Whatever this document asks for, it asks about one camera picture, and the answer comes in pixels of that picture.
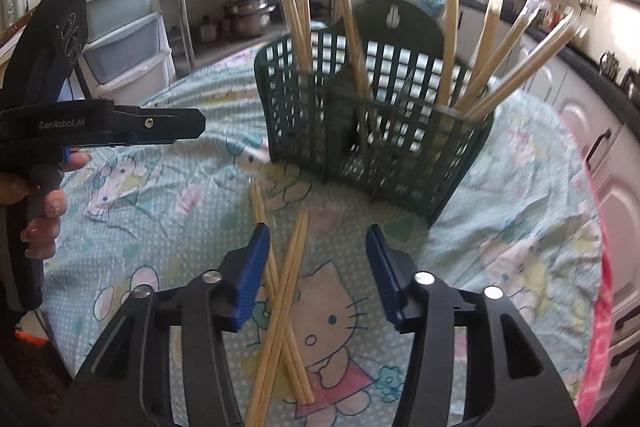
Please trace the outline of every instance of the kitchen counter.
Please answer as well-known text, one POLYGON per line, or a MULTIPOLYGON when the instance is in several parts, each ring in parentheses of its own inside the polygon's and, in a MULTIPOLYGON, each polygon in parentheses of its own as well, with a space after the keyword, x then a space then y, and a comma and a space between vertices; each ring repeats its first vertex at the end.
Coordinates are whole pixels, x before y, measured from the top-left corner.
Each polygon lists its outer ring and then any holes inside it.
MULTIPOLYGON (((460 0, 461 6, 485 12, 486 4, 478 0, 460 0)), ((511 23, 508 17, 502 17, 511 23)), ((526 34, 540 42, 546 37, 542 30, 529 29, 526 34)), ((628 126, 636 139, 640 141, 640 110, 625 96, 624 92, 608 78, 598 72, 596 62, 580 50, 568 45, 558 55, 593 89, 621 123, 628 126)))

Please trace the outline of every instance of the bed sheet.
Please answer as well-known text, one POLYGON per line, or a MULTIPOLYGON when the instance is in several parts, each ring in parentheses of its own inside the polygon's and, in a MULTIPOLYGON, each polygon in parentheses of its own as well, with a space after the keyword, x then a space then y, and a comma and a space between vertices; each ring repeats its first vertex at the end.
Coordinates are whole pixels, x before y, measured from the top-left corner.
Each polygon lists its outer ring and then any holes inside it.
MULTIPOLYGON (((87 168, 66 177, 69 210, 57 254, 46 263, 43 309, 71 372, 132 288, 183 285, 245 245, 254 227, 248 183, 256 176, 278 251, 300 208, 310 212, 291 318, 316 403, 297 405, 280 374, 268 426, 391 425, 412 336, 398 335, 383 315, 364 251, 371 223, 449 285, 503 288, 586 418, 606 366, 610 274, 590 181, 558 115, 522 92, 503 103, 484 149, 428 229, 407 211, 269 163, 256 51, 197 71, 148 102, 199 107, 207 118, 200 139, 97 149, 87 168)), ((225 337, 242 411, 268 320, 261 289, 251 320, 225 337)), ((464 359, 458 336, 457 369, 464 359)), ((174 414, 185 424, 180 368, 174 331, 174 414)), ((462 419, 464 385, 464 371, 456 371, 450 425, 462 419)))

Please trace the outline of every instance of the white cabinet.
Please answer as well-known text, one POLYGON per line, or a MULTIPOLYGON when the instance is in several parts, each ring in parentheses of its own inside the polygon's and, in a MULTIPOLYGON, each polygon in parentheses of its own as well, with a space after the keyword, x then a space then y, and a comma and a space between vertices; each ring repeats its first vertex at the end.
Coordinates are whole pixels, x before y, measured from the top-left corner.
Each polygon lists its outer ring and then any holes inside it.
POLYGON ((640 144, 623 127, 593 174, 605 221, 613 273, 614 343, 640 327, 625 315, 640 307, 640 144))
POLYGON ((552 58, 529 82, 528 91, 548 104, 554 103, 562 87, 564 76, 569 70, 567 63, 561 58, 552 58))
POLYGON ((552 105, 574 134, 583 158, 586 158, 598 137, 610 133, 609 138, 603 137, 591 157, 590 166, 595 170, 610 149, 622 124, 593 89, 571 69, 566 72, 552 105))
POLYGON ((591 418, 604 407, 604 404, 611 398, 611 395, 619 386, 622 379, 625 378, 626 372, 636 357, 635 349, 638 342, 640 342, 640 331, 609 348, 607 374, 602 382, 602 389, 591 413, 591 418))
POLYGON ((456 55, 468 64, 482 33, 484 13, 472 8, 461 8, 460 14, 456 55))
MULTIPOLYGON (((458 29, 458 47, 456 49, 456 55, 464 60, 467 64, 473 57, 473 54, 480 40, 482 34, 482 28, 484 27, 484 12, 474 10, 472 8, 461 8, 460 13, 460 28, 458 29)), ((498 45, 507 35, 510 24, 505 22, 498 22, 495 30, 494 42, 492 43, 492 51, 496 51, 498 45)), ((502 64, 495 71, 495 76, 503 77, 507 69, 508 63, 507 57, 502 64)))

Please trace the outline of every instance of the woven basket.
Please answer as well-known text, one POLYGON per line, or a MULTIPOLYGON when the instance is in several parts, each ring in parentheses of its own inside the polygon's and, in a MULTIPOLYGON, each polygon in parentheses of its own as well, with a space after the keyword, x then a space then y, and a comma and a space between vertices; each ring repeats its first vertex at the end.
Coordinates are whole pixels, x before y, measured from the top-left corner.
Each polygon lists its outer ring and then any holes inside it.
MULTIPOLYGON (((267 44, 255 76, 272 161, 285 160, 424 216, 431 225, 484 146, 493 115, 470 123, 434 105, 444 38, 437 23, 403 0, 354 8, 373 99, 356 94, 344 25, 312 34, 314 73, 300 73, 289 36, 267 44), (378 137, 359 146, 356 112, 375 112, 378 137)), ((465 82, 457 61, 452 101, 465 82)))

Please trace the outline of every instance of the chopstick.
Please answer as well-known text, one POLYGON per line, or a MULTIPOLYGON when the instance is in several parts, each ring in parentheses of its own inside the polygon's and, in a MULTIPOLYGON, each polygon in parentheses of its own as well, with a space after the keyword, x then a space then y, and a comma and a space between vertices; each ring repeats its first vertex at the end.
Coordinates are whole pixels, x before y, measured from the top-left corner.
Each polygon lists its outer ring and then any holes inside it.
POLYGON ((494 45, 495 29, 498 27, 500 21, 500 12, 502 12, 502 3, 504 0, 489 0, 486 6, 486 12, 484 14, 484 25, 482 26, 482 33, 480 33, 480 39, 478 41, 477 53, 475 59, 472 60, 470 67, 473 68, 471 73, 471 80, 469 84, 473 84, 474 80, 478 77, 478 73, 485 67, 489 58, 491 57, 491 49, 494 45))
POLYGON ((544 64, 555 57, 578 34, 580 26, 576 22, 572 14, 567 16, 549 33, 529 57, 507 75, 503 83, 494 92, 478 100, 466 113, 465 118, 476 121, 482 120, 498 107, 511 93, 524 84, 528 78, 536 74, 544 64))
MULTIPOLYGON (((529 27, 529 25, 534 21, 536 16, 538 15, 538 11, 540 10, 540 6, 543 4, 542 0, 527 0, 516 19, 516 22, 509 29, 507 35, 502 40, 494 54, 488 60, 487 64, 482 67, 482 70, 474 77, 472 76, 472 81, 466 87, 463 96, 458 100, 455 109, 458 111, 465 112, 469 107, 471 107, 474 100, 478 97, 478 94, 484 89, 484 86, 489 82, 489 79, 495 73, 495 70, 498 69, 498 66, 503 62, 503 60, 507 57, 509 52, 513 49, 514 45, 520 37, 523 35, 524 31, 529 27)), ((474 68, 474 74, 478 70, 478 65, 474 68)))
MULTIPOLYGON (((353 19, 353 7, 351 5, 351 0, 338 0, 338 5, 342 11, 344 32, 346 34, 347 48, 351 59, 351 71, 356 84, 356 92, 363 98, 372 99, 373 96, 369 87, 369 73, 367 72, 367 66, 364 61, 362 41, 360 40, 360 35, 356 28, 355 20, 353 19)), ((369 150, 369 127, 370 130, 376 134, 376 118, 370 111, 369 124, 367 124, 366 111, 364 107, 360 107, 357 110, 357 116, 360 128, 360 148, 362 149, 362 153, 366 155, 369 150)))
POLYGON ((296 219, 294 231, 289 241, 289 249, 282 267, 284 283, 280 284, 276 295, 274 307, 271 309, 271 318, 267 337, 262 348, 262 356, 255 378, 254 391, 252 392, 247 413, 246 427, 262 427, 269 409, 271 391, 275 382, 280 350, 284 342, 287 321, 283 317, 289 317, 293 294, 300 271, 302 252, 305 247, 306 230, 309 215, 302 210, 296 219))
POLYGON ((291 32, 291 42, 293 44, 293 54, 296 57, 298 67, 303 73, 311 73, 311 61, 306 52, 305 37, 302 31, 302 24, 298 15, 295 0, 280 0, 284 12, 287 26, 291 32))
MULTIPOLYGON (((264 198, 262 197, 262 188, 256 180, 251 182, 251 185, 249 186, 249 194, 251 196, 251 205, 255 222, 268 223, 264 198)), ((274 303, 276 301, 280 281, 278 275, 278 264, 273 251, 273 240, 271 241, 271 248, 269 249, 267 266, 264 272, 264 280, 267 284, 269 298, 271 299, 271 302, 274 303)), ((286 322, 286 341, 283 346, 283 353, 285 367, 287 369, 287 374, 289 375, 289 383, 293 390, 294 397, 296 398, 296 402, 300 405, 314 403, 316 401, 316 397, 311 390, 311 385, 309 384, 308 375, 305 370, 305 364, 300 356, 296 336, 288 317, 286 322)))
POLYGON ((460 0, 446 0, 445 5, 445 33, 444 33, 444 57, 442 57, 442 72, 440 83, 436 93, 435 102, 439 105, 449 106, 451 96, 451 79, 453 67, 456 63, 456 47, 458 45, 458 15, 460 13, 460 0))
POLYGON ((298 8, 298 18, 300 19, 302 36, 305 41, 305 52, 307 54, 307 60, 309 61, 309 64, 312 64, 313 57, 311 48, 311 9, 309 7, 309 0, 296 0, 296 7, 298 8))

